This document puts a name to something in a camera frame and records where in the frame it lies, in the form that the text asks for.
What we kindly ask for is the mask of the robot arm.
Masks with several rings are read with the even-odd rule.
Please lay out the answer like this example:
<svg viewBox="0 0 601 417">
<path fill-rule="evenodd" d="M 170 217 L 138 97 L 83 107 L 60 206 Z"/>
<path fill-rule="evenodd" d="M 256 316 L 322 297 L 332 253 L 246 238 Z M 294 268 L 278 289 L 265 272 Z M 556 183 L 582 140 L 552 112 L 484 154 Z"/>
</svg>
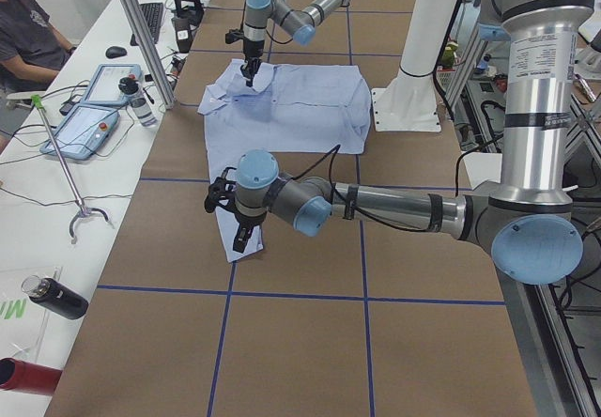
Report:
<svg viewBox="0 0 601 417">
<path fill-rule="evenodd" d="M 510 41 L 501 179 L 471 195 L 424 196 L 330 178 L 296 180 L 267 151 L 239 161 L 226 187 L 227 209 L 238 223 L 235 252 L 268 213 L 307 236 L 332 215 L 370 219 L 407 232 L 443 232 L 480 246 L 513 279 L 545 285 L 570 274 L 583 242 L 570 222 L 571 198 L 562 188 L 565 137 L 579 26 L 594 0 L 483 0 L 481 20 Z"/>
<path fill-rule="evenodd" d="M 244 18 L 239 31 L 227 34 L 229 43 L 243 41 L 244 63 L 240 71 L 251 86 L 260 69 L 264 53 L 268 21 L 280 26 L 293 41 L 307 45 L 319 27 L 339 7 L 351 0 L 314 0 L 306 8 L 296 10 L 286 0 L 246 0 Z"/>
</svg>

